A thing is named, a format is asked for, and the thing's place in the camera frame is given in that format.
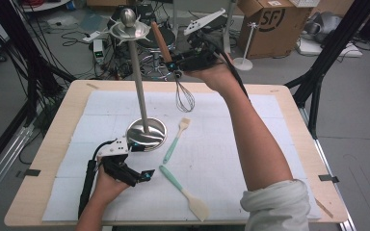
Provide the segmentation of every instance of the metal rod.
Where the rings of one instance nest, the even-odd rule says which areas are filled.
[[[16,160],[19,153],[22,151],[26,142],[30,139],[35,126],[31,124],[29,127],[22,127],[19,133],[15,136],[15,140],[9,147],[3,159],[0,161],[0,183],[5,178],[10,170],[13,162]]]
[[[143,121],[144,132],[149,133],[148,117],[146,116],[146,108],[144,101],[143,80],[141,79],[140,62],[137,54],[137,44],[135,40],[128,41],[128,48],[130,51],[131,64],[133,66],[133,78],[137,89],[138,102],[140,104],[141,118]]]
[[[248,26],[251,27],[251,32],[249,33],[248,43],[246,43],[246,49],[245,49],[245,54],[243,54],[242,64],[245,62],[246,55],[248,54],[249,45],[251,44],[251,35],[253,34],[254,28],[256,27],[256,23],[253,22],[252,24],[249,24]]]

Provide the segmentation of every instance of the black metal frame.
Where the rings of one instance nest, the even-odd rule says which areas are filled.
[[[299,108],[304,108],[305,101],[312,95],[307,127],[315,140],[317,139],[316,123],[323,79],[369,14],[370,0],[355,0],[310,70],[285,84],[289,89],[299,86],[293,94]]]
[[[27,127],[36,117],[39,99],[38,90],[46,96],[55,96],[62,91],[63,88],[57,83],[53,74],[70,83],[76,80],[76,78],[60,70],[41,55],[10,0],[0,0],[0,24],[8,34],[14,47],[23,57],[27,66],[27,73],[24,73],[22,69],[18,69],[18,64],[14,65],[24,77],[27,76],[28,80],[27,102],[0,137],[1,154],[22,121],[26,118],[23,126]],[[5,51],[9,51],[8,44],[5,41],[0,39],[0,44]],[[14,62],[11,53],[7,53]]]

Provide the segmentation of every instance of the white device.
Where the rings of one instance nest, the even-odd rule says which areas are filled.
[[[209,22],[215,20],[220,15],[224,14],[226,11],[225,9],[221,8],[220,11],[211,13],[203,18],[200,18],[196,21],[191,21],[191,24],[187,27],[187,29],[184,30],[184,36],[188,36],[189,34],[193,33],[194,31],[199,30],[200,28],[203,28],[206,26]]]
[[[89,41],[91,41],[91,40],[93,40],[93,39],[95,39],[95,38],[97,38],[97,37],[99,37],[100,36],[100,32],[99,31],[95,31],[95,32],[93,32],[89,37],[84,37],[83,38],[83,41],[85,41],[85,42],[89,42]]]
[[[102,39],[95,39],[92,41],[92,51],[94,54],[95,61],[98,64],[102,64],[104,62],[104,47],[103,47],[103,40]]]

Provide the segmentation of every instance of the white cloth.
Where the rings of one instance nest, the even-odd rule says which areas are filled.
[[[245,230],[308,230],[307,187],[300,180],[282,181],[265,189],[244,192],[242,208],[251,215]]]

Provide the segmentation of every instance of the metal pole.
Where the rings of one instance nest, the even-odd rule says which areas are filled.
[[[245,53],[243,54],[243,61],[242,61],[242,64],[245,62],[246,60],[246,55],[248,54],[248,49],[249,49],[249,45],[251,44],[251,35],[253,35],[253,31],[254,31],[254,28],[256,28],[256,23],[252,22],[251,24],[249,24],[248,26],[251,27],[251,32],[249,33],[249,38],[248,38],[248,43],[246,43],[246,49],[245,49]]]
[[[144,132],[149,133],[148,117],[146,116],[143,80],[141,79],[140,62],[137,54],[137,44],[135,40],[128,41],[128,48],[130,51],[131,64],[133,66],[133,78],[137,88],[138,102],[140,104],[141,118],[143,121]]]

